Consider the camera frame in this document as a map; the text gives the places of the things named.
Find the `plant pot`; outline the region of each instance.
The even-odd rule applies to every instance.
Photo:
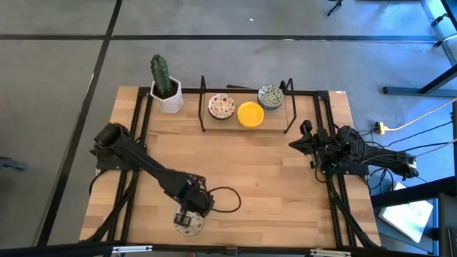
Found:
[[[152,86],[151,86],[151,96],[155,100],[158,101],[160,109],[164,114],[175,114],[181,109],[183,106],[184,100],[183,100],[183,93],[181,92],[181,82],[178,80],[169,77],[172,82],[175,84],[178,84],[178,91],[174,96],[170,96],[167,99],[160,99],[159,97],[155,96],[152,92],[154,91],[154,87],[156,85],[155,81],[152,81]]]

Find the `wooden tabletop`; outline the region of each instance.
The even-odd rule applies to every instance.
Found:
[[[119,88],[111,122],[130,126],[137,92],[138,87]],[[346,93],[332,91],[330,97],[335,124],[352,125]],[[199,95],[183,94],[183,98],[184,106],[177,114],[163,114],[153,102],[146,137],[148,154],[167,168],[205,176],[208,189],[218,186],[236,189],[243,204],[235,213],[210,212],[199,234],[183,236],[173,223],[178,204],[163,193],[155,178],[141,171],[129,243],[335,247],[326,185],[314,178],[309,167],[311,157],[288,146],[301,138],[298,125],[303,120],[311,120],[314,130],[317,128],[312,97],[296,96],[297,119],[287,134],[243,130],[202,132],[197,116]],[[286,108],[292,114],[291,101],[287,100]],[[142,106],[138,128],[145,104]],[[107,171],[94,184],[81,239],[91,236],[111,211],[119,174],[119,171]],[[371,240],[379,244],[366,184],[357,176],[345,176],[345,180],[351,213]],[[215,191],[214,199],[218,209],[231,209],[238,203],[230,191]],[[122,213],[115,238],[120,238],[123,219]],[[348,244],[341,213],[339,219],[343,242]]]

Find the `potted cactus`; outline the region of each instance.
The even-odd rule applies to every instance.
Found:
[[[169,76],[165,59],[156,54],[151,60],[151,72],[154,77],[151,96],[159,102],[165,114],[175,114],[183,106],[181,82]]]

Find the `yellow plug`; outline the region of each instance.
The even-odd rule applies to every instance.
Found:
[[[386,131],[388,130],[387,126],[384,126],[384,124],[379,121],[374,124],[373,132],[378,133],[380,135],[384,135]]]
[[[380,128],[380,130],[381,130],[380,134],[381,134],[381,135],[384,135],[384,134],[386,133],[386,131],[387,131],[387,127],[384,126],[384,124],[383,124],[382,122],[380,122],[380,123],[379,123],[379,128]]]

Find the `bowl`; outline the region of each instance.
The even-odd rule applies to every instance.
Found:
[[[215,94],[208,102],[209,115],[220,121],[230,118],[235,113],[235,108],[235,100],[225,93]]]
[[[263,121],[263,109],[258,103],[246,102],[238,108],[238,121],[243,127],[252,129]]]
[[[266,110],[276,110],[284,101],[283,91],[274,85],[262,86],[257,93],[257,102]]]

